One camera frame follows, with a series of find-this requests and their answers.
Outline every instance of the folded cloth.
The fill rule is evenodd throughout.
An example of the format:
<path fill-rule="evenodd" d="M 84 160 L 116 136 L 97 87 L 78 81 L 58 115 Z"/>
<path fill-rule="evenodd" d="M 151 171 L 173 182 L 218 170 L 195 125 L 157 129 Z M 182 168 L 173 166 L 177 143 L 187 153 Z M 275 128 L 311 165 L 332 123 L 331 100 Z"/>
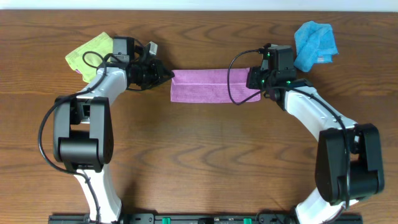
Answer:
<path fill-rule="evenodd" d="M 294 66 L 309 72 L 314 63 L 331 63 L 331 56 L 338 54 L 330 24 L 304 23 L 294 34 L 297 58 Z"/>
<path fill-rule="evenodd" d="M 227 69 L 174 70 L 171 87 L 171 102 L 177 103 L 232 103 L 226 84 Z M 258 90 L 246 88 L 248 68 L 230 71 L 231 94 L 239 102 Z M 259 101 L 261 94 L 248 102 Z"/>

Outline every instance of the white arm segment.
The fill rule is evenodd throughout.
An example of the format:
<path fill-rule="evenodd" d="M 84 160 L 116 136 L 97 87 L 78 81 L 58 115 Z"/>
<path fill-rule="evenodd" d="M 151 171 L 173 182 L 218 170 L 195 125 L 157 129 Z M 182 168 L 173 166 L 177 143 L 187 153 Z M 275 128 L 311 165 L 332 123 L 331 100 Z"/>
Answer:
<path fill-rule="evenodd" d="M 314 97 L 322 100 L 326 105 L 329 106 L 337 115 L 341 116 L 346 129 L 353 128 L 356 124 L 352 119 L 344 117 L 341 113 L 330 106 L 321 96 L 318 94 L 314 87 L 298 87 L 298 90 L 304 91 L 309 94 L 313 94 Z M 295 91 L 287 91 L 285 94 L 285 110 L 291 115 L 295 116 L 304 126 L 311 132 L 316 140 L 319 138 L 319 132 L 329 129 L 336 128 L 341 129 L 340 124 L 337 122 L 329 111 L 324 109 L 322 105 L 309 97 L 297 93 Z"/>
<path fill-rule="evenodd" d="M 114 190 L 109 164 L 105 164 L 100 173 L 96 173 L 94 170 L 89 169 L 78 169 L 77 172 L 86 174 L 88 178 L 90 178 L 91 185 L 93 186 L 99 203 L 100 222 L 111 223 L 117 221 L 120 216 L 122 201 Z M 75 177 L 79 181 L 85 193 L 88 206 L 90 207 L 90 220 L 95 220 L 97 211 L 88 185 L 83 177 L 79 175 L 75 175 Z"/>
<path fill-rule="evenodd" d="M 98 69 L 97 76 L 95 76 L 94 80 L 82 89 L 82 91 L 86 90 L 88 87 L 92 87 L 101 78 L 103 70 L 103 68 Z M 127 76 L 126 72 L 120 68 L 108 67 L 106 70 L 106 77 L 94 91 L 77 96 L 77 98 L 92 99 L 96 96 L 108 97 L 109 105 L 111 106 L 116 97 L 126 90 Z M 90 119 L 83 120 L 81 122 L 90 123 Z M 114 190 L 111 173 L 109 171 L 109 164 L 105 164 L 100 173 L 96 173 L 91 169 L 78 169 L 77 172 L 84 173 L 88 178 L 90 178 L 91 185 L 93 186 L 100 207 L 100 222 L 111 223 L 113 221 L 117 221 L 120 216 L 122 203 Z M 79 181 L 86 196 L 88 206 L 90 207 L 90 219 L 95 220 L 97 211 L 93 196 L 85 183 L 84 178 L 78 175 L 75 175 L 75 177 Z"/>
<path fill-rule="evenodd" d="M 356 124 L 355 121 L 344 117 L 324 99 L 322 99 L 314 87 L 303 86 L 297 89 L 313 94 L 314 97 L 322 100 L 322 102 L 329 106 L 329 108 L 331 108 L 338 116 L 341 116 L 341 120 L 347 129 L 353 128 Z M 341 129 L 340 124 L 329 111 L 314 99 L 301 93 L 297 93 L 295 91 L 286 92 L 285 110 L 301 121 L 316 140 L 319 138 L 320 131 L 329 128 Z M 349 204 L 353 205 L 357 202 L 357 200 L 351 200 Z M 321 197 L 318 189 L 315 189 L 304 202 L 297 205 L 296 214 L 301 224 L 320 224 L 333 218 L 339 212 L 341 206 L 345 206 L 345 202 L 331 206 Z"/>

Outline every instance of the blue towel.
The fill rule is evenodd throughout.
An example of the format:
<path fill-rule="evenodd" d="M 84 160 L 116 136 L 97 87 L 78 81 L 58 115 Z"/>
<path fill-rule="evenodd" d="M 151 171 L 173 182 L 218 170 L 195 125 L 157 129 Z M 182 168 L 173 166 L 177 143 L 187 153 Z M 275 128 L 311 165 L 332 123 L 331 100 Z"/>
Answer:
<path fill-rule="evenodd" d="M 331 56 L 338 54 L 330 24 L 304 23 L 294 34 L 297 58 L 294 66 L 309 72 L 314 63 L 331 63 Z"/>

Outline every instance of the wooden tabletop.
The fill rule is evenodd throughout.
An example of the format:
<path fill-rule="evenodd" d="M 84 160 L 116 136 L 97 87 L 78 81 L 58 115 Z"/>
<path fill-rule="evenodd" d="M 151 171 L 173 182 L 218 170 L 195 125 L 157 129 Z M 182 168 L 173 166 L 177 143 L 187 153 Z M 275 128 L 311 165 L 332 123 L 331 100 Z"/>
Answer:
<path fill-rule="evenodd" d="M 0 11 L 0 222 L 88 213 L 72 176 L 48 166 L 39 124 L 58 95 L 86 83 L 65 56 L 101 32 L 159 45 L 170 69 L 226 68 L 243 50 L 295 45 L 307 21 L 333 26 L 339 55 L 299 77 L 381 134 L 386 189 L 352 208 L 365 223 L 398 222 L 398 14 L 353 12 Z M 235 67 L 259 65 L 245 55 Z M 315 188 L 317 142 L 262 99 L 242 106 L 170 102 L 170 82 L 124 92 L 111 107 L 114 186 L 126 212 L 289 210 Z M 52 158 L 52 118 L 44 147 Z"/>

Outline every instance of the wooden table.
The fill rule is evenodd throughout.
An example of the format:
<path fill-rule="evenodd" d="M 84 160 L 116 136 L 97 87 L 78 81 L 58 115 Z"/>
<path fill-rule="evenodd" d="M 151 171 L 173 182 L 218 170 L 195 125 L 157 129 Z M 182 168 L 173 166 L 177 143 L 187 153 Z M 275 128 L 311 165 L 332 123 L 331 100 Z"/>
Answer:
<path fill-rule="evenodd" d="M 309 79 L 330 104 L 381 134 L 385 191 L 352 208 L 365 223 L 398 218 L 398 14 L 349 12 L 0 11 L 0 222 L 87 213 L 78 182 L 49 167 L 37 131 L 58 95 L 86 84 L 64 57 L 102 31 L 159 45 L 171 69 L 226 68 L 239 52 L 294 43 L 307 21 L 333 26 L 339 55 Z M 259 55 L 235 67 L 259 65 Z M 111 108 L 114 186 L 127 212 L 289 210 L 315 188 L 317 142 L 271 100 L 170 102 L 170 82 L 125 92 Z M 52 118 L 44 131 L 52 157 Z"/>

